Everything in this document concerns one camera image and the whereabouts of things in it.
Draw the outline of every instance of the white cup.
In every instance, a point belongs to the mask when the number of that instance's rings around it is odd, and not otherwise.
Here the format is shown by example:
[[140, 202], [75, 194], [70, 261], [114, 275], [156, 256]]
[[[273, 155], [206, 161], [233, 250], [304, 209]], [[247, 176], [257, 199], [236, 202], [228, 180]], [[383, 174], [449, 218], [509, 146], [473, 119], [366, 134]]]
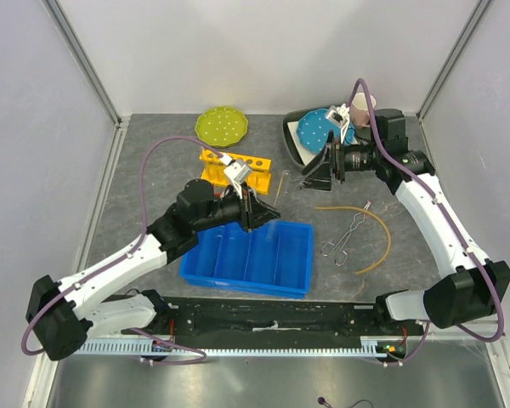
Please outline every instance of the white cup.
[[[371, 95], [372, 107], [376, 106], [376, 100]], [[349, 107], [349, 117], [351, 122], [354, 123], [356, 128], [367, 128], [370, 122], [368, 114], [368, 105], [366, 104], [366, 97], [364, 92], [356, 93], [354, 100]]]

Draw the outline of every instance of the yellow tubing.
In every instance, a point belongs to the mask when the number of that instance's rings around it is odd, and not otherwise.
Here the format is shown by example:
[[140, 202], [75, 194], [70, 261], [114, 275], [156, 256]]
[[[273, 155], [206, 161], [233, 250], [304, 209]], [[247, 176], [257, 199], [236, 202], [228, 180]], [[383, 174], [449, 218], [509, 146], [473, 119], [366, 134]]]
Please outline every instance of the yellow tubing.
[[353, 206], [339, 206], [339, 207], [314, 207], [316, 210], [353, 210], [357, 211], [359, 213], [365, 213], [366, 215], [370, 215], [373, 217], [378, 223], [380, 223], [385, 230], [385, 233], [388, 235], [388, 247], [385, 249], [385, 253], [381, 258], [377, 260], [377, 262], [373, 263], [368, 268], [364, 268], [361, 270], [358, 270], [355, 272], [356, 275], [364, 274], [370, 270], [373, 270], [377, 266], [379, 266], [383, 261], [385, 261], [385, 258], [388, 257], [389, 251], [391, 251], [391, 233], [389, 232], [388, 226], [383, 222], [381, 218], [379, 218], [374, 212], [365, 210], [364, 208], [359, 207], [353, 207]]

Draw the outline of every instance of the wire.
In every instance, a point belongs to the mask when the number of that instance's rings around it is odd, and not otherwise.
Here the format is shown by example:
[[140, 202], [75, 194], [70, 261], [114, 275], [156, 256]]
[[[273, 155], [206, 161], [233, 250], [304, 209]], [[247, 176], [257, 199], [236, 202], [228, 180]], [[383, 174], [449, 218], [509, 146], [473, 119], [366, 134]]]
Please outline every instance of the wire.
[[408, 356], [408, 343], [405, 343], [405, 356], [404, 357], [397, 357], [396, 355], [391, 354], [389, 350], [386, 351], [388, 356], [392, 359], [395, 359], [397, 361], [402, 361]]
[[139, 294], [140, 294], [139, 290], [138, 290], [138, 289], [136, 289], [135, 287], [133, 287], [132, 289], [128, 289], [128, 290], [127, 290], [126, 292], [124, 292], [122, 295], [123, 295], [123, 296], [127, 296], [127, 295], [128, 295], [130, 292], [132, 292], [132, 291], [136, 292], [136, 294], [137, 294], [137, 295], [139, 295]]
[[[355, 402], [353, 405], [351, 405], [349, 408], [355, 408], [357, 405], [359, 405], [361, 402], [368, 402], [371, 405], [371, 408], [374, 408], [374, 404], [372, 404], [371, 401], [368, 399], [359, 399], [357, 402]], [[332, 408], [332, 405], [325, 401], [323, 397], [319, 397], [317, 399], [317, 403], [319, 405], [324, 405], [326, 408]]]
[[417, 344], [416, 348], [414, 348], [414, 350], [409, 355], [407, 355], [404, 359], [402, 359], [401, 361], [391, 362], [391, 363], [388, 363], [388, 362], [383, 362], [382, 363], [379, 360], [370, 360], [370, 359], [364, 359], [364, 360], [366, 362], [368, 362], [368, 363], [383, 365], [384, 367], [399, 367], [399, 366], [402, 366], [405, 362], [413, 359], [414, 356], [417, 353], [419, 353], [419, 350], [421, 349], [422, 345], [425, 344], [425, 341], [427, 340], [428, 329], [431, 326], [431, 322], [428, 321], [428, 320], [425, 320], [425, 323], [426, 323], [425, 331], [423, 332], [422, 339], [419, 341], [419, 343]]
[[181, 345], [176, 344], [176, 343], [172, 343], [172, 342], [168, 342], [166, 340], [162, 340], [161, 338], [159, 338], [157, 336], [153, 336], [152, 334], [149, 334], [147, 331], [143, 331], [142, 329], [132, 328], [130, 330], [132, 330], [135, 333], [138, 333], [141, 336], [146, 336], [147, 338], [150, 338], [151, 340], [159, 342], [159, 344], [167, 346], [170, 349], [178, 349], [178, 350], [183, 350], [183, 351], [189, 351], [191, 353], [199, 354], [201, 356], [201, 357], [196, 357], [195, 359], [179, 360], [179, 361], [168, 361], [168, 360], [166, 360], [166, 361], [156, 361], [156, 360], [152, 360], [152, 359], [147, 359], [145, 357], [140, 357], [140, 361], [142, 363], [147, 363], [147, 364], [149, 364], [151, 366], [186, 366], [188, 364], [201, 363], [202, 361], [204, 361], [207, 358], [207, 354], [204, 351], [199, 350], [198, 348], [181, 346]]
[[400, 342], [399, 347], [406, 343], [408, 339], [408, 328], [406, 326], [402, 326], [402, 332], [404, 333], [404, 337], [402, 338], [402, 342]]
[[362, 140], [363, 142], [366, 142], [366, 143], [370, 143], [370, 142], [371, 142], [371, 140], [370, 140], [370, 139], [367, 139], [367, 138], [361, 138], [361, 137], [359, 136], [359, 134], [357, 133], [357, 129], [355, 129], [355, 138], [356, 138], [356, 139], [358, 139], [358, 140]]
[[124, 261], [125, 259], [127, 259], [129, 254], [135, 253], [138, 250], [138, 248], [142, 245], [142, 243], [144, 242], [144, 239], [145, 239], [145, 232], [147, 231], [147, 208], [145, 206], [145, 193], [144, 193], [144, 172], [145, 172], [145, 165], [147, 164], [147, 161], [150, 158], [151, 153], [153, 153], [153, 151], [157, 147], [162, 145], [164, 142], [169, 142], [169, 141], [172, 141], [172, 140], [187, 140], [189, 142], [196, 143], [197, 145], [200, 145], [200, 146], [202, 146], [205, 149], [210, 150], [217, 157], [222, 157], [223, 156], [223, 153], [221, 153], [220, 151], [217, 151], [215, 148], [213, 148], [209, 144], [206, 144], [206, 143], [202, 142], [199, 139], [191, 138], [189, 136], [168, 136], [166, 138], [162, 138], [161, 140], [159, 140], [158, 142], [153, 144], [153, 146], [151, 146], [151, 148], [149, 150], [147, 150], [147, 152], [145, 153], [144, 160], [142, 161], [142, 165], [141, 165], [140, 170], [139, 170], [139, 198], [140, 198], [140, 204], [141, 204], [141, 207], [142, 207], [142, 231], [140, 233], [138, 241], [136, 242], [136, 244], [134, 244], [134, 246], [131, 248], [130, 251], [125, 252], [119, 258], [114, 259], [113, 261], [111, 261], [108, 264], [102, 266], [101, 268], [96, 269], [94, 272], [91, 272], [90, 274], [84, 276], [78, 282], [76, 282], [75, 284], [73, 284], [70, 287], [66, 288], [63, 292], [61, 292], [60, 294], [58, 294], [57, 296], [52, 298], [49, 302], [47, 302], [40, 309], [40, 311], [37, 312], [36, 315], [32, 317], [32, 320], [29, 322], [28, 326], [25, 329], [25, 332], [23, 333], [23, 337], [21, 338], [21, 341], [20, 341], [20, 348], [21, 348], [21, 350], [22, 350], [22, 352], [24, 354], [26, 354], [26, 355], [38, 355], [38, 354], [43, 353], [43, 351], [45, 351], [43, 348], [40, 348], [39, 350], [29, 350], [28, 346], [27, 346], [28, 337], [30, 336], [32, 330], [34, 330], [34, 327], [36, 326], [37, 322], [58, 301], [60, 301], [61, 299], [65, 298], [70, 293], [74, 292], [76, 290], [76, 285], [83, 285], [83, 284], [87, 283], [88, 281], [90, 281], [91, 279], [93, 279], [95, 276], [100, 275], [102, 272], [105, 272], [106, 270], [108, 270], [108, 269], [118, 265], [122, 261]]
[[[382, 140], [380, 139], [380, 133], [377, 130], [377, 124], [376, 124], [376, 116], [374, 114], [374, 107], [372, 106], [371, 101], [371, 93], [368, 89], [368, 85], [366, 85], [366, 82], [363, 78], [359, 78], [357, 82], [355, 83], [353, 92], [351, 93], [351, 96], [349, 97], [348, 106], [351, 105], [353, 102], [354, 96], [357, 93], [357, 89], [359, 88], [359, 85], [363, 88], [363, 91], [365, 93], [366, 98], [366, 106], [368, 108], [370, 120], [371, 120], [371, 128], [372, 128], [372, 134], [374, 135], [374, 140], [376, 141], [376, 145], [378, 150], [380, 150], [380, 153], [382, 153], [382, 156], [385, 157], [385, 159], [393, 164], [395, 167], [397, 167], [401, 172], [406, 173], [408, 176], [410, 176], [413, 180], [415, 180], [418, 184], [420, 184], [425, 191], [430, 195], [432, 199], [436, 198], [436, 193], [431, 189], [427, 183], [425, 183], [419, 176], [414, 174], [412, 171], [410, 171], [408, 168], [400, 164], [398, 161], [396, 161], [383, 147]], [[496, 342], [499, 338], [501, 338], [502, 334], [504, 333], [504, 312], [502, 311], [502, 305], [501, 305], [501, 299], [499, 298], [498, 293], [496, 292], [495, 286], [493, 285], [493, 282], [491, 281], [491, 278], [489, 274], [487, 273], [487, 270], [485, 270], [484, 265], [476, 258], [476, 256], [468, 250], [469, 245], [467, 240], [464, 236], [462, 236], [461, 231], [459, 230], [459, 227], [456, 225], [455, 221], [451, 217], [450, 213], [448, 212], [447, 208], [444, 206], [443, 203], [437, 202], [437, 205], [442, 212], [442, 215], [446, 219], [448, 225], [453, 230], [454, 234], [456, 235], [457, 239], [461, 242], [462, 248], [465, 250], [465, 253], [470, 257], [470, 259], [473, 261], [474, 265], [476, 265], [476, 268], [478, 268], [480, 274], [482, 275], [482, 278], [484, 279], [485, 284], [487, 285], [487, 288], [490, 292], [491, 299], [493, 300], [493, 303], [495, 305], [496, 309], [496, 316], [497, 316], [497, 328], [496, 333], [491, 337], [484, 337], [480, 336], [478, 333], [475, 333], [474, 331], [471, 331], [467, 327], [463, 325], [457, 325], [460, 327], [464, 332], [469, 334], [470, 336], [476, 338], [477, 340], [480, 340], [482, 342], [486, 343], [492, 343]]]
[[369, 401], [368, 399], [360, 399], [358, 400], [356, 403], [354, 403], [353, 405], [351, 405], [349, 408], [355, 408], [358, 404], [360, 404], [361, 402], [368, 402], [370, 405], [371, 405], [371, 408], [374, 408], [374, 404], [372, 404], [371, 401]]
[[173, 342], [173, 319], [170, 320], [170, 341]]
[[357, 272], [355, 272], [356, 275], [361, 275], [361, 274], [364, 274], [366, 272], [373, 270], [374, 268], [378, 267], [383, 261], [385, 261], [385, 258], [388, 257], [389, 251], [391, 251], [391, 233], [389, 232], [388, 226], [374, 212], [365, 210], [364, 208], [353, 207], [353, 206], [315, 207], [315, 209], [316, 210], [354, 210], [354, 211], [358, 211], [360, 213], [364, 213], [366, 215], [370, 215], [371, 217], [373, 217], [378, 223], [380, 223], [380, 225], [385, 230], [385, 233], [388, 236], [388, 247], [385, 249], [385, 253], [382, 255], [382, 257], [380, 259], [378, 259], [375, 263], [373, 263], [368, 268], [364, 268], [364, 269], [361, 269], [361, 270], [358, 270]]

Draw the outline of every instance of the blue plate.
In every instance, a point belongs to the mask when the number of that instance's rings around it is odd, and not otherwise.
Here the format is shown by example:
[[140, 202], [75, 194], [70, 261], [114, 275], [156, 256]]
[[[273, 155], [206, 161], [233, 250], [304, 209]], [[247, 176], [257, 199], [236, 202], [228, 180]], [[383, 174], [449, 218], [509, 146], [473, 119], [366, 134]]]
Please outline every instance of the blue plate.
[[[298, 121], [297, 137], [302, 146], [312, 153], [319, 153], [325, 146], [329, 131], [334, 132], [334, 137], [340, 137], [340, 127], [333, 125], [326, 118], [327, 109], [317, 109], [308, 112]], [[346, 144], [352, 144], [354, 141], [354, 127], [350, 124], [346, 132]]]

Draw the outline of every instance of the green plate with holes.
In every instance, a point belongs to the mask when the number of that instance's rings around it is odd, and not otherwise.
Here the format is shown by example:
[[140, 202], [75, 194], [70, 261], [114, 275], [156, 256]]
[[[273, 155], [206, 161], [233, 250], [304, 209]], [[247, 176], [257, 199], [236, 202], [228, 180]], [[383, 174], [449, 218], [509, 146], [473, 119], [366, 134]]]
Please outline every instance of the green plate with holes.
[[214, 147], [229, 147], [247, 133], [247, 118], [236, 108], [218, 106], [207, 110], [196, 120], [198, 139]]

